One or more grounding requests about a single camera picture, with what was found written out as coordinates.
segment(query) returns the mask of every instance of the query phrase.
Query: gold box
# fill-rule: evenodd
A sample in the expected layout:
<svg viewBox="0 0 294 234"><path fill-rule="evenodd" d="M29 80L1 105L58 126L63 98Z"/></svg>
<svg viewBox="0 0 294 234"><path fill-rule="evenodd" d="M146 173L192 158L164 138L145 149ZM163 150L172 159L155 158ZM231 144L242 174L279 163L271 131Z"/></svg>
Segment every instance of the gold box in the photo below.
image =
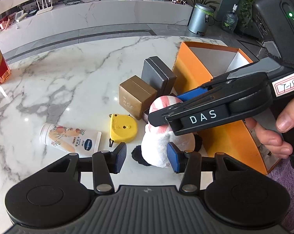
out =
<svg viewBox="0 0 294 234"><path fill-rule="evenodd" d="M138 76L132 76L119 85L120 105L137 120L142 118L143 112L151 106L156 96L157 91Z"/></svg>

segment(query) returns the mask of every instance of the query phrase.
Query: panda plush toy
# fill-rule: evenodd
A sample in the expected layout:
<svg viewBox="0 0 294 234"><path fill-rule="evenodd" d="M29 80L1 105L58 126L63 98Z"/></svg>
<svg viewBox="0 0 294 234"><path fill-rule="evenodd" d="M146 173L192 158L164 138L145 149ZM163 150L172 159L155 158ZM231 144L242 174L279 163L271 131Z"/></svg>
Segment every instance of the panda plush toy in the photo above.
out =
<svg viewBox="0 0 294 234"><path fill-rule="evenodd" d="M149 113L181 102L180 99L173 96L159 97L151 104ZM202 139L196 134L189 133L176 136L169 124L154 127L148 122L145 126L142 144L135 147L132 151L132 157L145 166L170 167L167 156L167 144L169 142L173 142L181 151L199 151L202 146Z"/></svg>

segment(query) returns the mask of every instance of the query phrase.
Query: gray trash can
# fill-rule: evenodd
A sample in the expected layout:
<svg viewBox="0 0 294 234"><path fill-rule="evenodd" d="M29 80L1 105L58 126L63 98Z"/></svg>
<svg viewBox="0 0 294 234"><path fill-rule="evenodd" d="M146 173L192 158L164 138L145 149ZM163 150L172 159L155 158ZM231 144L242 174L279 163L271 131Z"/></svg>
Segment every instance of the gray trash can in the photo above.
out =
<svg viewBox="0 0 294 234"><path fill-rule="evenodd" d="M195 34L200 34L200 36L204 36L209 26L209 17L213 16L213 13L214 10L212 8L196 3L188 25L188 30Z"/></svg>

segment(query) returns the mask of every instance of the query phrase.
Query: black plush ear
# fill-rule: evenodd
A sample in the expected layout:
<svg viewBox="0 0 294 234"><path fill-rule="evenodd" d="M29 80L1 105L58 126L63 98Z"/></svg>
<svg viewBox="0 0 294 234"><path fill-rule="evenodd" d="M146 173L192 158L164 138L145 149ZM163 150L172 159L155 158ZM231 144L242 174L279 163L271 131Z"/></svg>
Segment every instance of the black plush ear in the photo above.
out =
<svg viewBox="0 0 294 234"><path fill-rule="evenodd" d="M142 146L137 145L134 150L132 151L132 158L138 162L139 164L142 164L144 166L151 166L151 164L148 164L145 159L143 159L142 156Z"/></svg>
<svg viewBox="0 0 294 234"><path fill-rule="evenodd" d="M197 134L194 134L194 136L195 136L195 149L194 149L194 151L199 152L199 150L202 147L202 138Z"/></svg>

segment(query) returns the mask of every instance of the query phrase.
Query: yellow tape measure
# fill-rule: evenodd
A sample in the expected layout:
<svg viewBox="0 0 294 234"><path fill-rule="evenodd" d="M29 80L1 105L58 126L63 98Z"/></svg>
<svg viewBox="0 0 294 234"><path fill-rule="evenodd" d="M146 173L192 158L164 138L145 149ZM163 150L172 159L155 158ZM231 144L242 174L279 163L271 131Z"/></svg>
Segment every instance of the yellow tape measure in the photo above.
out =
<svg viewBox="0 0 294 234"><path fill-rule="evenodd" d="M110 114L110 139L109 147L113 143L129 143L137 135L137 122L129 116L123 114Z"/></svg>

